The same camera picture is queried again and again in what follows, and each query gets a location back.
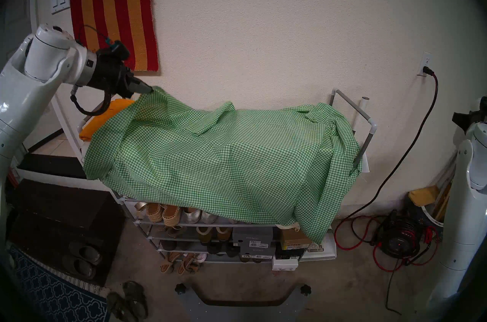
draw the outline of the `gray shoe box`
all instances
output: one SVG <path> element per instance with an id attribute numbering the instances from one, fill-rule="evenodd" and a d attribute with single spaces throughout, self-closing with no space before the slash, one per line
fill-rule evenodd
<path id="1" fill-rule="evenodd" d="M 233 245 L 242 249 L 269 248 L 272 237 L 272 227 L 234 227 L 232 232 Z"/>
<path id="2" fill-rule="evenodd" d="M 240 254 L 241 255 L 250 255 L 250 257 L 255 258 L 272 258 L 274 253 L 276 252 L 276 244 L 271 243 L 268 248 L 257 248 L 257 247 L 242 247 Z"/>

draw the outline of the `wall outlet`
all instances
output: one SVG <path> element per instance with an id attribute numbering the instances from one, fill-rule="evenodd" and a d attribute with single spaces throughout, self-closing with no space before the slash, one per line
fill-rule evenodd
<path id="1" fill-rule="evenodd" d="M 423 53 L 423 59 L 421 60 L 421 64 L 419 65 L 419 71 L 417 74 L 418 76 L 426 77 L 426 75 L 423 73 L 423 68 L 425 66 L 430 68 L 432 58 L 433 58 L 433 55 L 431 55 L 431 53 L 428 53 L 428 52 Z"/>

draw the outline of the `shoe box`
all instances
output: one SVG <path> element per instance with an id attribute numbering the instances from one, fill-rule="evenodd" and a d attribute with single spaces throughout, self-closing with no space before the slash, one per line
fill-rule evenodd
<path id="1" fill-rule="evenodd" d="M 241 246 L 242 252 L 247 248 L 270 248 L 272 237 L 272 227 L 234 227 L 232 232 L 233 245 Z"/>
<path id="2" fill-rule="evenodd" d="M 272 270 L 273 271 L 294 271 L 298 268 L 299 262 L 295 259 L 276 259 L 276 256 L 272 257 Z"/>
<path id="3" fill-rule="evenodd" d="M 311 244 L 308 246 L 302 258 L 307 260 L 335 259 L 337 257 L 337 244 L 333 237 L 333 230 L 328 229 L 321 244 Z"/>
<path id="4" fill-rule="evenodd" d="M 312 241 L 303 231 L 295 231 L 293 228 L 281 231 L 281 247 L 283 250 L 308 248 L 311 243 Z"/>
<path id="5" fill-rule="evenodd" d="M 304 252 L 306 251 L 305 248 L 295 248 L 294 250 L 283 250 L 281 247 L 281 243 L 276 243 L 276 259 L 300 259 Z"/>
<path id="6" fill-rule="evenodd" d="M 269 247 L 242 247 L 240 255 L 243 258 L 271 259 L 276 252 L 276 244 L 271 243 Z"/>

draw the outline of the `blue patterned rug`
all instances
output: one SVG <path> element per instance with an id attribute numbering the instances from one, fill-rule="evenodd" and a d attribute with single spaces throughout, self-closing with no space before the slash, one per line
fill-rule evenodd
<path id="1" fill-rule="evenodd" d="M 16 247 L 10 254 L 25 293 L 49 322 L 107 322 L 107 300 L 70 284 L 30 260 Z"/>

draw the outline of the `white wall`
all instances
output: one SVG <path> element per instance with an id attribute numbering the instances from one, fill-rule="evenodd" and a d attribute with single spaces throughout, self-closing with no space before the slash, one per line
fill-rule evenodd
<path id="1" fill-rule="evenodd" d="M 42 4 L 39 17 L 72 29 L 67 12 L 47 17 Z M 475 0 L 153 0 L 152 9 L 162 72 L 143 79 L 190 106 L 278 109 L 328 102 L 332 87 L 370 97 L 371 173 L 344 204 L 368 201 L 414 138 L 434 91 L 432 78 L 416 76 L 424 51 L 434 55 L 437 105 L 378 201 L 428 185 L 454 151 L 453 112 L 487 94 L 487 25 Z M 65 89 L 57 95 L 76 125 Z M 98 103 L 90 90 L 78 99 Z M 336 107 L 353 119 L 339 98 Z M 363 124 L 357 136 L 366 133 Z"/>

